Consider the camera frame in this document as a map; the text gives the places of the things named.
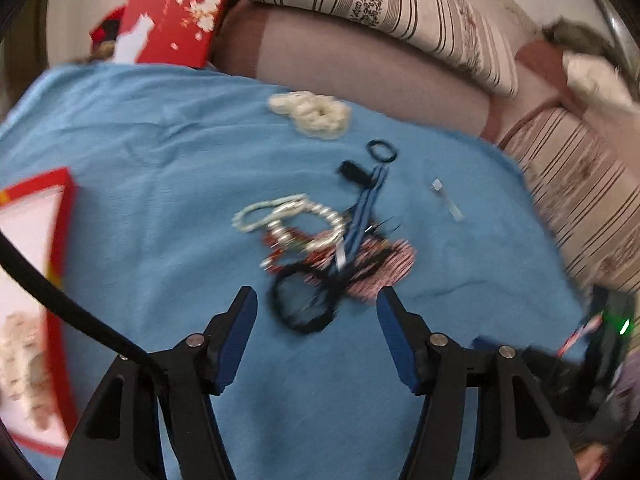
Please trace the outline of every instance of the blue cloth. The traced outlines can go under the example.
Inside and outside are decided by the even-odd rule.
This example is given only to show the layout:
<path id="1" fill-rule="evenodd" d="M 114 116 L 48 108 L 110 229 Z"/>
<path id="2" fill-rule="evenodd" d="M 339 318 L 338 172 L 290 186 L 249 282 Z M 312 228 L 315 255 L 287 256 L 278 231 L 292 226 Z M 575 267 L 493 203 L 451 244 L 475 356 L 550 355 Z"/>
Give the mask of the blue cloth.
<path id="1" fill-rule="evenodd" d="M 310 139 L 268 111 L 281 91 L 175 66 L 49 71 L 0 127 L 0 186 L 71 168 L 79 190 L 66 291 L 149 351 L 202 330 L 241 285 L 255 288 L 258 317 L 236 380 L 213 402 L 238 478 L 395 479 L 422 399 L 399 381 L 375 309 L 343 301 L 324 332 L 286 332 L 266 304 L 271 278 L 258 264 L 268 249 L 260 234 L 232 228 L 235 212 L 300 192 L 345 210 L 358 190 L 336 168 L 347 159 L 373 168 L 366 142 L 386 139 L 399 155 L 375 215 L 400 219 L 395 234 L 417 249 L 396 286 L 407 310 L 464 346 L 486 335 L 558 348 L 580 306 L 518 168 L 498 150 L 357 105 L 344 137 Z M 463 221 L 430 190 L 436 178 Z M 70 328 L 65 341 L 82 408 L 114 354 Z M 471 429 L 467 466 L 472 442 Z M 55 460 L 28 457 L 54 477 Z"/>

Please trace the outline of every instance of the red box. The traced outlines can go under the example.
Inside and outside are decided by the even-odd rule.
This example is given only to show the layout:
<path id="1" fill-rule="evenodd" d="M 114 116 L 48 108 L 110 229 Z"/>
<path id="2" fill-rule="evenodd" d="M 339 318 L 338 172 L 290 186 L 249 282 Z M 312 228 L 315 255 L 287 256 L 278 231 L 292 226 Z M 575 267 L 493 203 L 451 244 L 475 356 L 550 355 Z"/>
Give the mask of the red box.
<path id="1" fill-rule="evenodd" d="M 113 62 L 202 68 L 227 3 L 228 0 L 129 0 Z"/>

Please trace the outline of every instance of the striped cushion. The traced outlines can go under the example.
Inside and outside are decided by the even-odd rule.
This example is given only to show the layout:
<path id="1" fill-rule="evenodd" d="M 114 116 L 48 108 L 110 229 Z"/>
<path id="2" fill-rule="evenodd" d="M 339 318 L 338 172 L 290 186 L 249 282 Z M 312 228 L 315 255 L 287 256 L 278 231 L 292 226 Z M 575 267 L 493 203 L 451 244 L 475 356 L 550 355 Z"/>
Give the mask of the striped cushion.
<path id="1" fill-rule="evenodd" d="M 506 38 L 466 0 L 252 1 L 347 18 L 433 54 L 469 73 L 495 94 L 514 96 L 518 91 L 513 54 Z"/>
<path id="2" fill-rule="evenodd" d="M 638 290 L 640 182 L 605 141 L 564 108 L 552 108 L 525 124 L 504 151 L 524 171 L 578 286 Z"/>

